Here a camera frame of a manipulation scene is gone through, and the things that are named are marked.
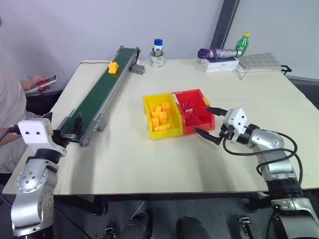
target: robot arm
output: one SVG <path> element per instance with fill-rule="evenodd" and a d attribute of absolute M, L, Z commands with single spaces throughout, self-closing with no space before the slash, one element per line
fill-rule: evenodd
<path fill-rule="evenodd" d="M 274 219 L 275 231 L 278 238 L 317 238 L 319 239 L 319 220 L 308 198 L 304 197 L 297 175 L 289 160 L 297 156 L 297 145 L 288 136 L 273 131 L 262 130 L 256 125 L 245 126 L 247 117 L 242 108 L 228 111 L 220 108 L 206 108 L 212 114 L 224 116 L 223 126 L 219 137 L 196 128 L 202 137 L 219 145 L 223 141 L 224 149 L 234 155 L 257 156 L 257 170 L 267 183 L 270 194 L 270 205 L 278 216 Z M 284 149 L 281 135 L 290 139 L 294 150 Z M 226 140 L 241 143 L 254 153 L 234 153 L 226 148 Z"/>
<path fill-rule="evenodd" d="M 53 238 L 53 191 L 57 183 L 58 162 L 66 155 L 66 146 L 80 135 L 82 116 L 75 121 L 67 138 L 52 130 L 49 119 L 35 118 L 18 123 L 24 142 L 35 152 L 16 179 L 16 198 L 11 209 L 15 238 Z"/>

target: cable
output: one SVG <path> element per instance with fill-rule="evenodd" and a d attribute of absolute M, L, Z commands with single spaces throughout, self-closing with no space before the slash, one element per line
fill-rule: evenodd
<path fill-rule="evenodd" d="M 270 229 L 271 221 L 272 221 L 275 214 L 276 214 L 276 212 L 273 211 L 273 213 L 271 213 L 271 215 L 268 219 L 268 223 L 267 223 L 267 227 L 266 227 L 266 237 L 265 237 L 266 239 L 269 239 L 269 229 Z"/>
<path fill-rule="evenodd" d="M 232 154 L 232 155 L 237 155 L 237 156 L 256 156 L 256 155 L 261 155 L 261 154 L 265 154 L 265 153 L 271 153 L 271 152 L 278 152 L 278 151 L 286 151 L 286 152 L 289 152 L 291 153 L 290 155 L 286 156 L 286 157 L 283 157 L 283 158 L 280 158 L 280 159 L 275 159 L 275 160 L 271 160 L 271 161 L 268 161 L 268 162 L 264 162 L 264 163 L 260 163 L 257 165 L 256 167 L 256 170 L 257 172 L 262 176 L 262 173 L 261 171 L 259 170 L 262 166 L 265 166 L 265 165 L 268 165 L 270 163 L 276 163 L 276 162 L 281 162 L 281 161 L 284 161 L 284 160 L 287 160 L 293 156 L 296 157 L 297 159 L 297 162 L 298 162 L 298 165 L 299 165 L 299 179 L 298 179 L 298 182 L 299 184 L 301 184 L 302 180 L 303 180 L 303 166 L 302 166 L 302 163 L 301 163 L 301 160 L 299 158 L 299 156 L 296 154 L 297 153 L 297 144 L 296 142 L 289 136 L 283 134 L 283 133 L 280 133 L 280 132 L 276 132 L 277 134 L 289 139 L 289 141 L 294 145 L 294 150 L 291 150 L 291 149 L 286 149 L 286 148 L 276 148 L 276 149 L 269 149 L 269 150 L 265 150 L 265 151 L 260 151 L 260 152 L 253 152 L 253 153 L 237 153 L 237 152 L 232 152 L 230 151 L 227 147 L 226 147 L 226 138 L 224 138 L 223 140 L 223 148 L 224 150 L 229 153 L 229 154 Z"/>
<path fill-rule="evenodd" d="M 5 130 L 5 132 L 0 136 L 0 142 L 4 139 L 4 137 L 6 137 L 6 135 L 7 135 L 9 132 L 10 132 L 10 129 L 7 128 L 7 129 Z"/>
<path fill-rule="evenodd" d="M 73 226 L 75 226 L 77 229 L 79 229 L 86 238 L 88 239 L 92 239 L 87 233 L 86 231 L 84 231 L 79 225 L 77 225 L 74 221 L 72 221 L 70 218 L 68 218 L 65 214 L 63 214 L 59 209 L 57 209 L 56 207 L 54 208 L 58 214 L 60 214 L 62 217 L 64 217 L 66 220 L 68 220 Z"/>
<path fill-rule="evenodd" d="M 85 64 L 98 64 L 98 63 L 103 63 L 103 64 L 109 64 L 109 63 L 111 63 L 111 61 L 98 61 L 98 62 L 87 62 L 87 61 L 82 61 L 79 65 L 81 65 L 81 64 L 83 64 L 83 63 L 85 63 Z"/>
<path fill-rule="evenodd" d="M 9 202 L 9 200 L 4 197 L 4 195 L 2 194 L 2 192 L 0 192 L 0 198 L 5 202 L 5 204 L 7 204 L 9 207 L 12 208 L 11 202 Z"/>

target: person's hand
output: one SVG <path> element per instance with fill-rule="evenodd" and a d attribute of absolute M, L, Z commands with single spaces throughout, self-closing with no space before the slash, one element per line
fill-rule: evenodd
<path fill-rule="evenodd" d="M 33 76 L 32 79 L 30 80 L 31 81 L 31 84 L 35 84 L 35 83 L 38 83 L 38 82 L 41 82 L 41 81 L 44 81 L 45 79 L 41 76 Z M 44 87 L 39 87 L 38 89 L 38 92 L 42 93 L 43 91 L 46 91 L 47 89 L 49 89 L 50 87 L 49 86 L 44 86 Z"/>

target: white table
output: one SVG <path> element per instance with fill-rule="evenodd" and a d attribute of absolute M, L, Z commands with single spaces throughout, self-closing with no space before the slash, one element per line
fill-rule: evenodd
<path fill-rule="evenodd" d="M 196 134 L 149 140 L 142 96 L 201 89 L 212 107 L 242 107 L 247 123 L 280 131 L 298 144 L 305 189 L 319 187 L 319 112 L 280 72 L 251 73 L 244 81 L 236 72 L 204 73 L 198 60 L 168 60 L 162 68 L 147 62 L 144 75 L 129 73 L 109 108 L 108 126 L 88 148 L 76 143 L 60 159 L 56 195 L 147 194 L 265 191 L 256 172 L 257 159 L 227 154 L 222 146 Z M 107 64 L 81 64 L 53 107 L 52 126 L 77 108 Z M 216 117 L 218 135 L 222 117 Z M 244 146 L 228 144 L 233 151 Z M 286 147 L 292 147 L 287 141 Z M 15 193 L 15 179 L 28 149 L 3 192 Z M 298 173 L 295 159 L 292 164 Z"/>

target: purple object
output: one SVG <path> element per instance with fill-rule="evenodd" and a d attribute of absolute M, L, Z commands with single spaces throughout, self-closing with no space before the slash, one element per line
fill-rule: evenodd
<path fill-rule="evenodd" d="M 209 59 L 210 58 L 210 49 L 201 48 L 198 51 L 197 56 L 199 59 Z"/>
<path fill-rule="evenodd" d="M 217 58 L 229 58 L 229 57 L 237 57 L 241 56 L 242 52 L 232 49 L 204 49 L 201 48 L 197 56 L 199 59 L 217 59 Z"/>

